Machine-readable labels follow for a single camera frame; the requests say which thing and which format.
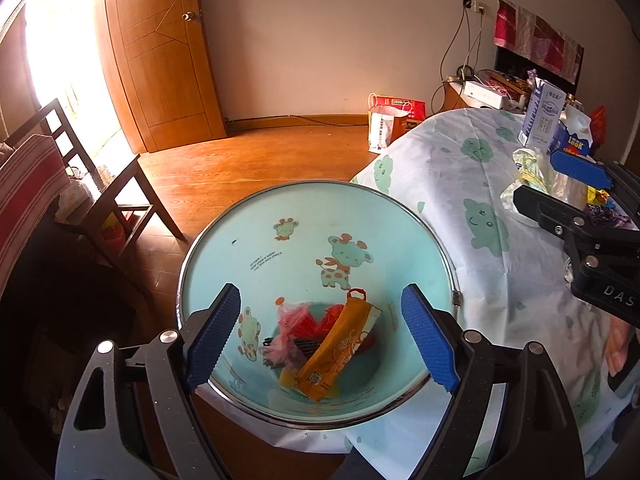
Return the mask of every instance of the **yellow snack wrapper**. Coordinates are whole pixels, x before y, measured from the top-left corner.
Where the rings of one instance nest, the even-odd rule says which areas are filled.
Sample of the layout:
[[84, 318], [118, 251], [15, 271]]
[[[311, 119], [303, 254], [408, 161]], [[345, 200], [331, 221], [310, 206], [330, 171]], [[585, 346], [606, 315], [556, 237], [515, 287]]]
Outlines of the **yellow snack wrapper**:
[[[360, 292], [365, 299], [351, 295]], [[319, 402], [334, 384], [340, 372], [364, 341], [381, 311], [367, 303], [364, 290], [352, 289], [340, 317], [318, 350], [296, 375], [298, 390]]]
[[[296, 383], [295, 374], [288, 368], [283, 368], [280, 373], [280, 386], [289, 388], [290, 390], [297, 390], [298, 384]], [[336, 399], [340, 397], [340, 387], [337, 384], [333, 384], [327, 391], [325, 397], [327, 399]]]
[[605, 205], [609, 193], [603, 189], [595, 189], [591, 186], [587, 188], [587, 204], [589, 205]]

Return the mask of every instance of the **paper bag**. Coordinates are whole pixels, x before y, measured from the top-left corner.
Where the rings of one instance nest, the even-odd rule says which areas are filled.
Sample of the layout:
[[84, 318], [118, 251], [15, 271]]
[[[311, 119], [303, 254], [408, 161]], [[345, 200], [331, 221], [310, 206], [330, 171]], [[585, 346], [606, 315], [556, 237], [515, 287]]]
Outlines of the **paper bag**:
[[369, 125], [369, 151], [382, 153], [385, 148], [404, 135], [408, 110], [399, 110], [392, 106], [374, 106], [369, 109], [371, 124]]
[[[424, 101], [371, 93], [369, 94], [369, 108], [373, 108], [374, 106], [392, 106], [398, 110], [407, 110], [409, 112], [406, 118], [407, 131], [415, 128], [427, 118]], [[369, 124], [371, 124], [371, 113], [369, 113]]]

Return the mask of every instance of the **snack wrapper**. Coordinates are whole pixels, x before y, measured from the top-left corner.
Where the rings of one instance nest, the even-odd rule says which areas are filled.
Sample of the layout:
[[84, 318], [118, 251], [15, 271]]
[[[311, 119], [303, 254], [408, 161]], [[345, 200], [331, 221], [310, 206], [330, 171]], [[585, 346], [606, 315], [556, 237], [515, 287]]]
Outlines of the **snack wrapper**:
[[[352, 296], [354, 291], [363, 294], [365, 299]], [[340, 317], [318, 350], [296, 375], [298, 390], [316, 402], [322, 400], [369, 335], [380, 313], [379, 309], [367, 303], [364, 290], [351, 289]]]

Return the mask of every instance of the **red cloth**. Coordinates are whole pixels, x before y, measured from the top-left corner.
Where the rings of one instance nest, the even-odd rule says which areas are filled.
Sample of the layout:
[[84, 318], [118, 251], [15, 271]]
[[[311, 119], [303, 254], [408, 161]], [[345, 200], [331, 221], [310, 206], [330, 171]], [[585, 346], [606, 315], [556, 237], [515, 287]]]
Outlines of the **red cloth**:
[[494, 43], [575, 84], [584, 49], [539, 16], [498, 0]]
[[31, 136], [0, 166], [0, 295], [29, 236], [68, 185], [51, 136]]

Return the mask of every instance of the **white box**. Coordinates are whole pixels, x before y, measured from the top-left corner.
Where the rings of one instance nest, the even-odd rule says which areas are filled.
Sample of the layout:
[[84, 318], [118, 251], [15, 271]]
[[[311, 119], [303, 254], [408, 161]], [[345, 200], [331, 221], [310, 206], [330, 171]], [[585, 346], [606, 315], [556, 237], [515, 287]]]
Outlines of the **white box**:
[[565, 98], [566, 94], [561, 89], [536, 78], [536, 87], [518, 136], [523, 146], [540, 148], [546, 152], [556, 132]]
[[465, 95], [473, 97], [493, 108], [498, 108], [498, 110], [502, 108], [502, 104], [504, 103], [504, 96], [501, 95], [500, 92], [474, 81], [467, 81], [465, 83]]

